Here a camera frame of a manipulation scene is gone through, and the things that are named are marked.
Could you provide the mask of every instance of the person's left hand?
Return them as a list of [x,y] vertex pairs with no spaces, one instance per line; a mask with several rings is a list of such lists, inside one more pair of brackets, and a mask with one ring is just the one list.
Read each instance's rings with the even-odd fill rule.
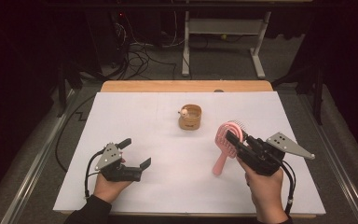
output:
[[107,203],[112,203],[121,191],[128,187],[131,183],[132,181],[108,181],[102,174],[98,174],[93,194]]

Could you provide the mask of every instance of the small brown basket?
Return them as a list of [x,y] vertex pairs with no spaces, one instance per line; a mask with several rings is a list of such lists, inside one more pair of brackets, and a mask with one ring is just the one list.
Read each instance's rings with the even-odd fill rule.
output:
[[201,107],[198,105],[184,105],[182,109],[187,110],[186,115],[182,115],[179,118],[179,127],[184,130],[197,130],[201,123]]

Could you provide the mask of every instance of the hand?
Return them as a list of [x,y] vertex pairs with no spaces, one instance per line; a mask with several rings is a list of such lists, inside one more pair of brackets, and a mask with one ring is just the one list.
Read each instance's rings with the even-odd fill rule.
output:
[[258,175],[240,158],[237,161],[245,170],[246,183],[252,192],[252,201],[257,212],[257,220],[264,223],[281,223],[288,219],[281,200],[283,170],[272,176]]
[[107,203],[112,203],[121,191],[131,183],[132,181],[107,181],[102,174],[98,174],[97,181],[95,183],[94,196],[106,201]]

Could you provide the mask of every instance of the person's right hand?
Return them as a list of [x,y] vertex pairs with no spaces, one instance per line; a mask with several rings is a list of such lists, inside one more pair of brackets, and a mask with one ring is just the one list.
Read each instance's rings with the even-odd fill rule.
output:
[[237,161],[246,172],[246,183],[252,192],[257,220],[264,223],[281,223],[287,220],[281,199],[283,170],[280,168],[272,176],[258,175],[240,158],[237,157]]

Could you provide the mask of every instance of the gray floor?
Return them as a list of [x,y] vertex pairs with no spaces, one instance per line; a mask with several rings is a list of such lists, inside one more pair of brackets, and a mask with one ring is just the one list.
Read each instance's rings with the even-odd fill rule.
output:
[[[284,40],[281,37],[266,39],[260,51],[267,80],[272,81],[284,76],[296,55],[302,38]],[[233,43],[210,39],[208,46],[202,37],[191,38],[190,68],[193,79],[257,79],[248,48],[254,45],[254,37],[244,37]],[[182,47],[157,49],[147,47],[148,55],[163,63],[149,61],[143,76],[151,79],[189,79],[181,76]],[[108,66],[104,72],[111,70]],[[12,223],[63,223],[66,215],[52,211],[65,172],[60,168],[54,156],[57,146],[63,166],[68,167],[76,149],[77,141],[85,125],[92,106],[92,98],[102,83],[85,81],[81,91],[72,94],[65,113],[67,119],[58,119],[59,107],[57,92],[52,98],[56,104],[36,127],[21,151],[13,161],[10,170],[0,185],[0,223],[7,213],[24,178],[32,168],[34,159],[46,148],[51,137],[54,141],[47,161],[42,164],[40,176],[30,194],[21,198],[20,207]],[[311,95],[297,95],[294,84],[282,84],[276,89],[293,128],[297,142],[317,155],[314,161],[308,161],[310,173],[319,190],[326,209],[326,215],[312,218],[296,218],[295,223],[358,223],[358,146],[346,126],[345,120],[337,111],[334,100],[324,87],[322,120],[324,125],[315,124],[310,114]],[[54,129],[62,122],[64,129],[60,141]],[[114,223],[251,223],[244,218],[179,218],[179,217],[112,217]]]

